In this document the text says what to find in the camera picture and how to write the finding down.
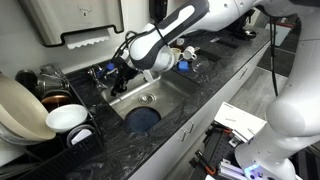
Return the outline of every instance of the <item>countertop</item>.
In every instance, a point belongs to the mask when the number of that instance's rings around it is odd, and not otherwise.
[[[250,41],[235,39],[226,31],[202,33],[186,38],[185,45],[198,46],[221,59],[216,62],[209,61],[210,68],[204,74],[196,74],[192,70],[179,72],[200,85],[197,92],[142,135],[125,128],[124,121],[103,99],[95,83],[87,75],[88,68],[68,74],[71,84],[85,105],[88,108],[95,106],[95,120],[102,132],[105,150],[80,164],[77,169],[68,173],[66,178],[129,178],[268,43],[267,30],[250,28],[257,32],[257,37]],[[210,42],[217,37],[220,38],[219,41]]]

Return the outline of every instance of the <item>sink basin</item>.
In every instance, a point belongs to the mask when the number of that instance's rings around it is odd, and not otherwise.
[[[111,88],[102,92],[103,98],[125,120],[126,115],[139,107],[156,110],[161,119],[196,92],[199,85],[174,71],[161,75],[153,73],[153,82],[147,82],[142,74],[129,81],[125,93],[113,97]]]

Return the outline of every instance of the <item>paper towel dispenser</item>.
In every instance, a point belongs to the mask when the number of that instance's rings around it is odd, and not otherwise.
[[[65,43],[73,33],[113,28],[124,31],[121,0],[18,0],[40,43]]]

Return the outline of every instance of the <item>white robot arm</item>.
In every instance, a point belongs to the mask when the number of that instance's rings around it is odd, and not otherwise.
[[[190,0],[130,46],[131,61],[139,69],[167,71],[173,55],[167,43],[191,30],[218,31],[249,9],[267,14],[298,14],[302,32],[288,82],[267,110],[267,125],[236,148],[237,162],[248,179],[294,180],[288,157],[320,140],[320,1],[319,0]]]

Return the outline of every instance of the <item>white cabinet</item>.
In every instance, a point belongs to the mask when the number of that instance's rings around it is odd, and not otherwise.
[[[191,117],[146,163],[131,180],[161,180],[213,121],[222,102],[228,102],[250,77],[267,46],[242,67],[193,117]]]

